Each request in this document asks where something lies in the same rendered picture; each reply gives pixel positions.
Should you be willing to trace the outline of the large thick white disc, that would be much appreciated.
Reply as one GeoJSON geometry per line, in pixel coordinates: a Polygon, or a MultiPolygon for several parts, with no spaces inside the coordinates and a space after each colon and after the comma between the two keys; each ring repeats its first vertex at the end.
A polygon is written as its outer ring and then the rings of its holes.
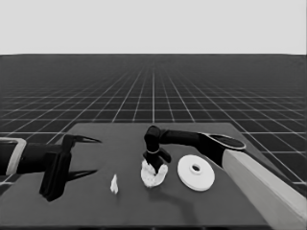
{"type": "Polygon", "coordinates": [[[207,191],[215,181],[210,164],[193,154],[184,155],[178,160],[177,174],[184,185],[197,192],[207,191]]]}

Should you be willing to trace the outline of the white round carrier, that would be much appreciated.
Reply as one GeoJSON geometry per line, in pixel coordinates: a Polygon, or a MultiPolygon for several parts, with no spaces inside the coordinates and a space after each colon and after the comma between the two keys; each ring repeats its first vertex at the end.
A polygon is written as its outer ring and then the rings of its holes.
{"type": "Polygon", "coordinates": [[[155,174],[153,167],[152,167],[152,171],[150,173],[146,173],[146,172],[142,171],[142,166],[141,166],[141,179],[142,179],[143,176],[154,176],[155,182],[156,182],[155,187],[159,186],[164,181],[166,174],[165,175],[162,175],[160,173],[155,174]]]}

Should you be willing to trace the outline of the small white T-shaped piece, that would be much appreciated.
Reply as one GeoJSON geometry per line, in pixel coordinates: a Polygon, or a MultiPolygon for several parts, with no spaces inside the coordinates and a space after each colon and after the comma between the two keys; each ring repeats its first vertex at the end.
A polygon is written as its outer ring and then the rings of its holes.
{"type": "Polygon", "coordinates": [[[111,180],[110,190],[117,194],[119,192],[118,184],[117,184],[117,175],[115,174],[111,180]]]}

